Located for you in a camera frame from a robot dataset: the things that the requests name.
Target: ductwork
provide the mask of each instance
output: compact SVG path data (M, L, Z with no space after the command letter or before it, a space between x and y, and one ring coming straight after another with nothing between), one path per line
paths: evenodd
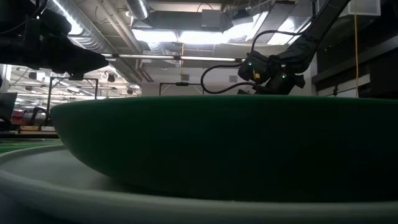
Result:
M161 42L148 43L148 47L150 48L150 51L153 54L156 54L156 55L165 55L165 54L167 54L166 48L164 47L164 44L161 43Z
M86 15L80 11L73 1L48 1L47 8L64 16L70 16L75 20L78 26L81 27L82 33L71 35L69 38L81 47L101 54L117 53L116 49L105 39L101 32L91 23ZM124 59L119 58L114 62L110 62L110 64L127 82L137 84L142 82L140 75Z
M154 55L175 55L175 52L171 52L164 47L162 42L148 43L148 47L151 51L151 54ZM180 65L180 61L178 60L164 60L165 62L172 63L174 65Z
M126 2L133 18L143 20L149 16L149 6L145 0L126 0Z

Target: fluorescent light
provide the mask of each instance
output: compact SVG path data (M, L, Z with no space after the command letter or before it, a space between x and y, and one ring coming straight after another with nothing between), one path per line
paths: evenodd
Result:
M80 89L79 88L75 88L75 87L68 87L67 90L70 90L70 91L72 91L74 93L79 93L80 92Z
M286 21L279 27L278 31L286 31L286 32L294 32L294 22L290 18L287 18ZM268 44L271 45L284 45L292 38L291 35L285 34L274 34L272 38L268 41Z
M57 0L53 0L53 2L58 6L58 8L63 12L63 15L67 18L67 21L72 25L72 29L69 32L70 35L78 35L83 32L83 29L79 26L79 24L69 15L69 13L61 6L61 4Z
M70 86L69 84L67 84L66 82L60 81L60 84L64 85L64 86Z
M174 59L174 56L170 55L119 55L121 58L142 58L142 59L162 59L162 60L170 60Z
M307 28L308 28L310 25L311 25L311 22L309 22L302 30L303 30L303 31L307 30ZM299 38L299 37L300 37L299 35L294 36L294 37L289 41L288 44L293 44L293 42L295 42L295 41L297 40L297 38Z
M257 34L258 30L260 29L260 26L262 25L262 23L264 23L267 16L268 16L268 11L253 16L253 21L255 21L255 25L253 26L253 29L246 36L246 41L254 38L254 36Z
M233 26L229 30L224 32L224 35L228 39L237 39L240 37L244 37L246 34L250 33L253 29L254 22L248 22L245 24L239 24Z
M179 41L185 44L221 44L227 43L228 38L221 32L184 31Z
M204 60L215 62L234 62L235 58L216 58L216 57L194 57L194 56L181 56L183 60Z
M177 36L172 31L156 31L156 30L137 30L133 29L132 33L137 40L147 43L155 42L176 42Z

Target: yellow cable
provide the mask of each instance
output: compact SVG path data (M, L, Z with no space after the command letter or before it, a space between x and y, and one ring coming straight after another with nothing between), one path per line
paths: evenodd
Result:
M359 79L359 62L358 62L358 27L356 21L356 1L354 0L354 26L355 26L355 64L356 64L356 94L358 97L358 79Z

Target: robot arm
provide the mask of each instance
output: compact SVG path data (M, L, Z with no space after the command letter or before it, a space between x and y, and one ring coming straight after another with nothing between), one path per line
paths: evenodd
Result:
M303 88L303 75L296 73L309 68L320 42L350 1L328 0L310 27L285 52L266 57L252 51L241 65L238 75L258 85L269 80L265 88L257 87L257 94L288 95L295 85Z

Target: green bowl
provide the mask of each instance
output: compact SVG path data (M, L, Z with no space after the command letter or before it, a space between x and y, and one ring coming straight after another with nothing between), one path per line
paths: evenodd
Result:
M62 142L89 167L181 197L398 199L398 101L172 96L65 103Z

